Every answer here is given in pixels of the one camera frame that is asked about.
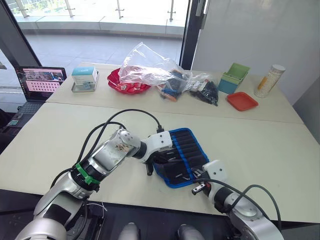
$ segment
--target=metal tray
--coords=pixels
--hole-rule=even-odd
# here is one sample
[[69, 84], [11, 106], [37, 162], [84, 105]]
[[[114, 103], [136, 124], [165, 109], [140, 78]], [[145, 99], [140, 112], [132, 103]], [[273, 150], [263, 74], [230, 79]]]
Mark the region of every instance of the metal tray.
[[97, 77], [96, 77], [96, 82], [95, 84], [89, 84], [89, 88], [84, 87], [83, 85], [76, 85], [73, 82], [71, 91], [74, 93], [89, 93], [89, 92], [94, 92], [97, 88], [97, 84], [98, 84], [98, 80], [99, 80], [99, 71], [97, 71]]

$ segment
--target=blue container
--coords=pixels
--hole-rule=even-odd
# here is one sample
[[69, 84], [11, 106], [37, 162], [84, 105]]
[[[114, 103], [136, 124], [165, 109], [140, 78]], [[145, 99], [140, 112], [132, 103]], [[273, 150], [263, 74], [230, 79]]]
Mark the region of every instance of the blue container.
[[218, 89], [219, 91], [224, 92], [226, 94], [233, 94], [236, 91], [237, 87], [238, 85], [221, 79]]

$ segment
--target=laptop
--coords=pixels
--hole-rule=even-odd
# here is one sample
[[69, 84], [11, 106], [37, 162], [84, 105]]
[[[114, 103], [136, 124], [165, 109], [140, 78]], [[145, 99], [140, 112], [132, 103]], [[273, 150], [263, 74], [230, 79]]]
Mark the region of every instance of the laptop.
[[34, 115], [67, 78], [63, 67], [16, 66], [14, 69], [26, 99], [18, 114]]

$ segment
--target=green band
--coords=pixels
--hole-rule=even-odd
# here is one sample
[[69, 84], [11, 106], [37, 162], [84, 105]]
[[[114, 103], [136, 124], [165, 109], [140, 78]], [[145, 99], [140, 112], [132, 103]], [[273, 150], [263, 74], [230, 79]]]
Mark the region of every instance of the green band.
[[84, 170], [82, 168], [82, 166], [80, 165], [80, 163], [77, 163], [75, 165], [76, 169], [79, 171], [79, 173], [81, 173], [81, 175], [84, 177], [84, 181], [86, 184], [100, 184], [100, 181], [94, 179], [92, 176], [89, 176], [88, 173], [86, 172], [86, 170]]

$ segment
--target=red bowl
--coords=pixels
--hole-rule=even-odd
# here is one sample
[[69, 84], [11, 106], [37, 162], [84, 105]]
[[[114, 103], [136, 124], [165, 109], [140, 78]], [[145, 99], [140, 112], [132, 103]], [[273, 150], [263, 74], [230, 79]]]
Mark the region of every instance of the red bowl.
[[148, 90], [151, 86], [139, 82], [135, 83], [124, 83], [119, 80], [119, 70], [120, 68], [113, 70], [111, 74], [107, 77], [108, 85], [114, 90], [122, 94], [140, 94]]

